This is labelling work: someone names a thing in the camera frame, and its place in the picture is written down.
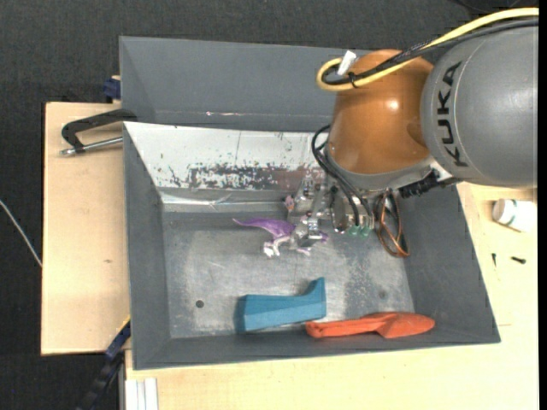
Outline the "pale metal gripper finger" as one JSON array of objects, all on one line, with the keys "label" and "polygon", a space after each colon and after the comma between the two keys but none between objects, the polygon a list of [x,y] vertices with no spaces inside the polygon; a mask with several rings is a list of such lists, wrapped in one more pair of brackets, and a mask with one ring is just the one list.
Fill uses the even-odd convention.
[{"label": "pale metal gripper finger", "polygon": [[297,245],[299,247],[312,247],[322,240],[319,222],[315,218],[302,220],[297,226]]},{"label": "pale metal gripper finger", "polygon": [[284,204],[287,209],[287,220],[297,224],[306,220],[313,213],[313,202],[316,195],[316,182],[311,177],[304,177],[297,190],[288,195]]}]

